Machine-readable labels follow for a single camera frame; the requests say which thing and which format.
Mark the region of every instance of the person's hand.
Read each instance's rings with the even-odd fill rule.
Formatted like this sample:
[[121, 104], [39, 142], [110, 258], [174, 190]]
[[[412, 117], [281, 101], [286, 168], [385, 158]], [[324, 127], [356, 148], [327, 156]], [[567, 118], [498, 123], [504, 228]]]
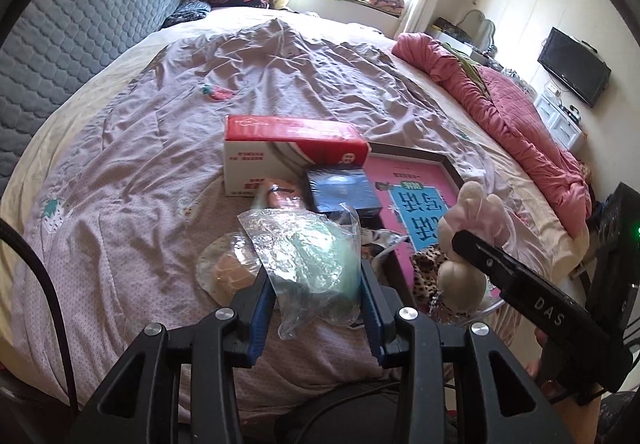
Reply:
[[[547, 341], [545, 332], [536, 328], [534, 334], [538, 344], [544, 348]], [[540, 371], [540, 360], [530, 361], [525, 366], [525, 370], [535, 380]], [[541, 386], [541, 390], [548, 399], [562, 394], [562, 387], [552, 380], [546, 381]], [[600, 390], [599, 385], [595, 386], [594, 393], [597, 390]], [[595, 442], [600, 416], [600, 397], [595, 398], [586, 406], [578, 406], [574, 397], [568, 397], [554, 404], [554, 409], [569, 429], [575, 444], [593, 444]]]

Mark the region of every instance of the television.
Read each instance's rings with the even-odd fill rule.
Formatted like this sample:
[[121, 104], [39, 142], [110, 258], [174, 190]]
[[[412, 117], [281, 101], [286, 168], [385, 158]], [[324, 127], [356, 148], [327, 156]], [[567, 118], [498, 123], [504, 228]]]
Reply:
[[591, 49], [556, 28], [551, 29], [538, 62], [589, 106], [604, 91], [611, 74]]

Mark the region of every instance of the red box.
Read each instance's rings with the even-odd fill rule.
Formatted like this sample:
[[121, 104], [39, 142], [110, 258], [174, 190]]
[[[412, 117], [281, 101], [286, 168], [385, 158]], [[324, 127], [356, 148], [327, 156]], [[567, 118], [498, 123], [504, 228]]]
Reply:
[[229, 115], [226, 195], [252, 197], [265, 178], [296, 182], [313, 165], [362, 166], [368, 154], [369, 143], [348, 122]]

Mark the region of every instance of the white mattress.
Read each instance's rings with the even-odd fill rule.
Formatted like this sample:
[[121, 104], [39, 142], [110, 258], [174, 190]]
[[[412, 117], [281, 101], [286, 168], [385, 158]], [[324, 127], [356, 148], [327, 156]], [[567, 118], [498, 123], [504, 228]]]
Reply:
[[[222, 33], [238, 27], [264, 23], [274, 16], [288, 21], [298, 29], [311, 31], [335, 43], [345, 40], [367, 42], [389, 55], [394, 45], [392, 40], [354, 24], [342, 25], [309, 16], [254, 9], [216, 10], [204, 20], [155, 32], [92, 78], [51, 115], [20, 159], [2, 196], [0, 216], [18, 231], [23, 231], [34, 198], [60, 154], [98, 110], [123, 90], [163, 47], [178, 39], [196, 37], [204, 32]], [[446, 91], [434, 84], [426, 74], [398, 58], [392, 56], [392, 59], [400, 72], [436, 99], [460, 129], [490, 154], [498, 174], [511, 185], [530, 212], [542, 244], [550, 252], [551, 274], [554, 281], [557, 282], [566, 276], [586, 252], [588, 247], [586, 227], [580, 238], [571, 239], [531, 179], [489, 135], [472, 121], [462, 107]], [[17, 359], [12, 347], [10, 313], [15, 263], [16, 257], [13, 252], [6, 246], [0, 245], [0, 361], [18, 378], [37, 386], [34, 373]]]

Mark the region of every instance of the white stuffed animal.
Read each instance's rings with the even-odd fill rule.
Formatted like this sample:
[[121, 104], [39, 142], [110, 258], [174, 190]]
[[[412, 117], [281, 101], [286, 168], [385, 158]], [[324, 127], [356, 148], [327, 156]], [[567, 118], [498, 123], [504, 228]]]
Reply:
[[495, 247], [503, 247], [510, 237], [508, 224], [501, 199], [496, 195], [486, 197], [477, 182], [464, 184], [456, 205], [440, 218], [438, 243], [449, 260], [438, 270], [438, 288], [443, 303], [453, 312], [477, 311], [486, 289], [484, 274], [454, 252], [453, 235], [466, 229]]

